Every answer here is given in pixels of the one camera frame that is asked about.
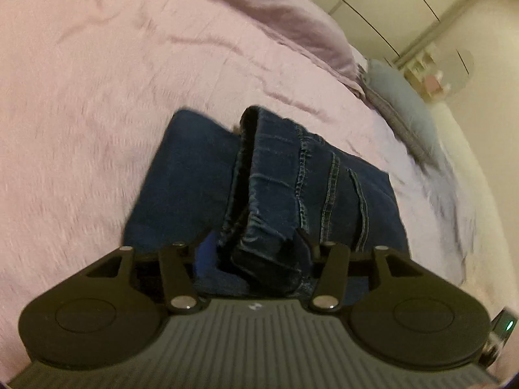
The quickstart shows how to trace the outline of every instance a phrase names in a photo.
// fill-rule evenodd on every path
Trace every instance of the gray pillow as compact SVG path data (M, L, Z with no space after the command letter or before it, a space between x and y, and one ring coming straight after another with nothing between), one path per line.
M366 98L405 143L409 153L420 164L436 168L444 163L434 120L424 100L404 76L386 63L370 60L362 72Z

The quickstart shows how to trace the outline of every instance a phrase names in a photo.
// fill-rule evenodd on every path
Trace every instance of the pink pillow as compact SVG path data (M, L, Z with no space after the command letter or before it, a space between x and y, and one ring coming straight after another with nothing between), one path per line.
M307 56L358 94L357 65L344 32L310 0L217 0L260 23L279 43Z

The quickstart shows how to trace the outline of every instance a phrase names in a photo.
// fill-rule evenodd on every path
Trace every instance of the white logo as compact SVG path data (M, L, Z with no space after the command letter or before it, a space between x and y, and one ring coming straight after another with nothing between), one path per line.
M251 310L256 311L256 310L262 309L263 308L263 304L260 304L260 303L249 304L248 308L251 309Z

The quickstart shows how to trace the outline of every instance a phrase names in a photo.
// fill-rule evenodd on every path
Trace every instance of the fluffy pink blanket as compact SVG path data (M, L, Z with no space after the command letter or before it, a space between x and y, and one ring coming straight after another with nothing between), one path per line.
M210 0L0 0L0 379L29 361L22 308L118 246L175 110L232 127L252 104L388 171L414 259L445 272L427 179L404 145L255 20Z

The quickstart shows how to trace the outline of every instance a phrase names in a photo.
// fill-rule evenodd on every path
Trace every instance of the beige wall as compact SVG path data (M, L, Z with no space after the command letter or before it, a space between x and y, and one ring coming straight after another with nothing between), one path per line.
M470 81L447 102L487 176L519 273L519 0L479 0L436 43L474 56Z

